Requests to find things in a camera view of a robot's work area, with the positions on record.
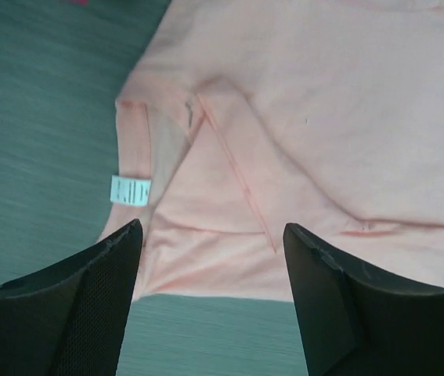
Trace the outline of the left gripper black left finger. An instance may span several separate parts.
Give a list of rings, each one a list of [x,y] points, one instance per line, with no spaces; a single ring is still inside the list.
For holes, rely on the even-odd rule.
[[[0,375],[114,375],[143,244],[135,219],[0,286]]]

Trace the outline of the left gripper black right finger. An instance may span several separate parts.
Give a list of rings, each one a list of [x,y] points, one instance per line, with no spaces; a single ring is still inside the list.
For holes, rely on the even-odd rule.
[[[390,273],[296,223],[283,246],[310,375],[444,375],[444,288]]]

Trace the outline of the salmon pink t shirt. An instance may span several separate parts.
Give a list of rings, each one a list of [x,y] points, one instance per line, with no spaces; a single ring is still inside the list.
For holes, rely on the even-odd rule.
[[[289,222],[444,287],[444,1],[173,1],[116,127],[134,298],[289,302]]]

